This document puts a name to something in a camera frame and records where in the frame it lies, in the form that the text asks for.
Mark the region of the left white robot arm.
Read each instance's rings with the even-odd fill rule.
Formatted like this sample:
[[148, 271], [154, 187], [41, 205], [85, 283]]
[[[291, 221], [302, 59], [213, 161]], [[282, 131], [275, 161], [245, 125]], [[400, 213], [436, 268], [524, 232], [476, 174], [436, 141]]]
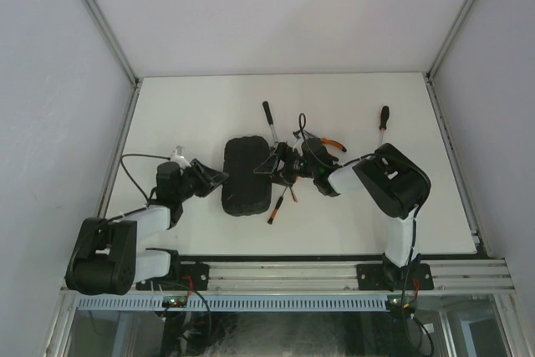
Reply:
[[65, 274], [67, 288], [85, 295], [124, 295], [133, 284], [154, 279], [163, 289], [180, 286], [183, 270], [178, 252], [141, 249], [139, 242], [172, 229], [190, 198], [206, 197], [229, 175], [194, 159], [169, 160], [157, 166], [155, 187], [142, 208], [116, 217], [83, 220]]

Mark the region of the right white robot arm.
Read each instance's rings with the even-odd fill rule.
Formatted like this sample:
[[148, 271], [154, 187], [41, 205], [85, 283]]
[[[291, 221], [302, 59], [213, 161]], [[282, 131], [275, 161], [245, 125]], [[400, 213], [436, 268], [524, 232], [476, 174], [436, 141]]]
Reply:
[[415, 275], [411, 265], [417, 258], [416, 218], [431, 193], [428, 175], [390, 143], [345, 163], [327, 149], [345, 152], [337, 141], [314, 137], [299, 140], [298, 145], [301, 150], [278, 144], [254, 173], [287, 188], [298, 178], [307, 178], [328, 197], [365, 189], [390, 219], [383, 256], [385, 282], [395, 289], [405, 288]]

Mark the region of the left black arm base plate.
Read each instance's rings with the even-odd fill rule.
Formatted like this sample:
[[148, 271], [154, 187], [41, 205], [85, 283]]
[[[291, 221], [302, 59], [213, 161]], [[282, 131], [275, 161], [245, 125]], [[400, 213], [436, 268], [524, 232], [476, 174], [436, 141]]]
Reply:
[[209, 284], [210, 267], [205, 263], [175, 263], [161, 278], [151, 278], [135, 285], [140, 291], [206, 291]]

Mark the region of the black plastic tool case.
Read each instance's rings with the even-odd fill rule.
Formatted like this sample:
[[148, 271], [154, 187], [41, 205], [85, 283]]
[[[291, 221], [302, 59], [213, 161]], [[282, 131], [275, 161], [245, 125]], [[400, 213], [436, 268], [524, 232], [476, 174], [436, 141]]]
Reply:
[[266, 212], [272, 200], [272, 182], [255, 173], [270, 155], [268, 142], [261, 136], [230, 139], [224, 150], [223, 171], [229, 175], [222, 185], [222, 208], [233, 217]]

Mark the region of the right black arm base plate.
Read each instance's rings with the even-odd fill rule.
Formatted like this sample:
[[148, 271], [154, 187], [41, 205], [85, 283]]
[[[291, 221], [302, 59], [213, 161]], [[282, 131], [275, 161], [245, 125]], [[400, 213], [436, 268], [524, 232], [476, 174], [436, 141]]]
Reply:
[[389, 290], [400, 291], [415, 290], [418, 285], [419, 290], [433, 290], [435, 288], [431, 267], [425, 263], [419, 263], [410, 269], [387, 267], [379, 263], [361, 263], [356, 266], [356, 278], [358, 279], [359, 290]]

